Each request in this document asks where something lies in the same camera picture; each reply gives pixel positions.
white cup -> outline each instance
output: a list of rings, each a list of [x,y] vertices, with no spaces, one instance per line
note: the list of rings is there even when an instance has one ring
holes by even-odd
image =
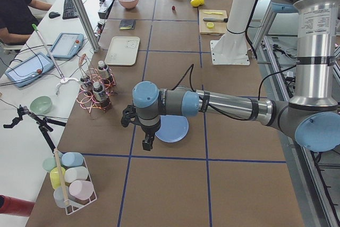
[[[84,166],[72,167],[65,171],[64,179],[67,183],[72,183],[75,180],[86,180],[89,171]]]
[[[66,186],[66,192],[67,192],[68,198],[70,200],[74,200],[74,197],[70,195],[69,188],[67,186]],[[53,197],[58,207],[61,207],[61,208],[66,207],[65,202],[64,202],[63,190],[61,186],[59,186],[57,189],[54,190]]]
[[[84,180],[75,180],[70,184],[70,194],[77,199],[87,200],[95,191],[92,182]]]

wooden table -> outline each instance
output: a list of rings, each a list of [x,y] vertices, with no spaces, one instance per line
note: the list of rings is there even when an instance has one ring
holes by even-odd
[[[229,14],[232,1],[205,0],[199,8]],[[121,19],[136,19],[135,30],[119,31]],[[276,130],[198,114],[189,118],[184,139],[156,138],[147,152],[140,127],[120,124],[138,82],[172,88],[192,63],[195,88],[256,97],[261,75],[255,60],[212,65],[209,43],[218,37],[199,35],[190,0],[140,0],[129,11],[115,2],[94,64],[105,58],[113,36],[140,37],[137,62],[112,67],[118,95],[111,110],[89,115],[74,104],[58,147],[85,155],[98,200],[66,216],[46,176],[27,226],[304,226]]]

white support pole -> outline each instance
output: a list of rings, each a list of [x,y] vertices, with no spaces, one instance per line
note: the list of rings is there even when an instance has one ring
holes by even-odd
[[[83,25],[83,28],[85,30],[85,33],[87,35],[87,38],[89,39],[92,49],[94,52],[99,51],[99,44],[97,41],[97,38],[95,37],[95,34],[93,32],[89,17],[87,16],[85,7],[83,5],[82,0],[72,0],[73,4],[77,10],[77,13],[79,15],[80,18],[80,22]]]
[[[250,64],[244,33],[255,1],[233,0],[226,33],[220,40],[210,42],[213,65]]]

keyboard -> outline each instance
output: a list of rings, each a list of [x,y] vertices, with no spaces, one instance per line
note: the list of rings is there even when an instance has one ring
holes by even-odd
[[[72,0],[65,0],[64,1],[64,12],[63,12],[63,19],[72,19],[72,18],[77,18],[78,14],[75,9],[75,6],[72,2]]]

human arm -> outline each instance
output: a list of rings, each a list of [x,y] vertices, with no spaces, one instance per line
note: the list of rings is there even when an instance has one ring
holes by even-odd
[[[43,1],[39,0],[32,0],[31,3],[28,4],[30,7],[33,7],[35,9],[39,9],[42,11],[48,11],[51,8],[51,4],[45,3]]]
[[[31,35],[19,35],[19,34],[12,34],[9,33],[7,28],[0,29],[0,39],[5,44],[12,44],[12,43],[22,43],[26,42]]]

